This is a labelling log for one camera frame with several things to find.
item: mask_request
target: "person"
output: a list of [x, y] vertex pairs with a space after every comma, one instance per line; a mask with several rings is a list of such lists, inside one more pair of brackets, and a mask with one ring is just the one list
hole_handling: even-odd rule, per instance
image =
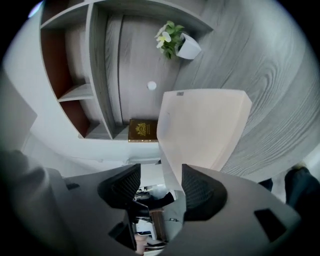
[[[318, 249], [320, 230], [320, 183], [304, 165], [291, 169], [284, 178], [286, 204], [301, 217], [301, 225], [283, 252], [303, 248], [304, 252]], [[271, 191], [273, 182], [267, 179], [259, 183]]]

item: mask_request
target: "white flower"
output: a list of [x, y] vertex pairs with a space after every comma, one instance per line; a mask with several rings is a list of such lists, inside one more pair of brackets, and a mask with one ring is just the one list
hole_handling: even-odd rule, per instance
[[160, 30], [158, 31], [158, 33], [156, 34], [156, 36], [154, 38], [159, 37], [162, 32], [166, 31], [166, 28], [167, 28], [167, 24], [165, 24], [162, 28], [160, 28]]
[[171, 36], [169, 35], [168, 32], [162, 32], [162, 36], [159, 36], [157, 39], [156, 39], [159, 43], [158, 45], [156, 46], [157, 48], [161, 48], [165, 41], [170, 43], [171, 42]]

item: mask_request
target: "brown shelf back panel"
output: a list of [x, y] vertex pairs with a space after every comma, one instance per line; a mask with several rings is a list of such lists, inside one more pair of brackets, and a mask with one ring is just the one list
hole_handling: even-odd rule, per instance
[[47, 76], [59, 99], [74, 86], [67, 60], [65, 30], [42, 29], [41, 47]]
[[44, 3], [41, 24], [45, 23], [47, 20], [66, 10], [67, 8], [83, 2], [84, 0], [46, 0]]
[[60, 102], [60, 105], [74, 127], [85, 138], [91, 124], [80, 104], [80, 101], [64, 101]]

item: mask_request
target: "white flower pot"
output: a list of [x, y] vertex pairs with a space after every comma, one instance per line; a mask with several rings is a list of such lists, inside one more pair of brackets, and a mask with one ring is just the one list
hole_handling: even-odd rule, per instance
[[193, 60], [201, 52], [200, 45], [196, 40], [185, 33], [181, 34], [181, 39], [185, 39], [185, 41], [180, 50], [178, 50], [178, 47], [175, 48], [175, 55], [187, 60]]

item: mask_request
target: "black mesh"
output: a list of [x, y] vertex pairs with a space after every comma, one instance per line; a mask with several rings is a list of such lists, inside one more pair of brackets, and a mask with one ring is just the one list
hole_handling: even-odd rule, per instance
[[128, 170], [101, 182], [97, 192], [110, 207], [127, 210], [139, 189], [140, 178], [140, 164], [135, 164]]
[[186, 210], [191, 210], [208, 201], [214, 194], [214, 188], [208, 182], [199, 179], [190, 171], [183, 172], [183, 191], [186, 196]]
[[121, 197], [126, 202], [131, 202], [140, 186], [141, 174], [138, 171], [116, 180], [112, 184], [113, 193]]
[[206, 221], [218, 213], [227, 201], [225, 186], [187, 164], [182, 165], [182, 188], [185, 193], [184, 221]]

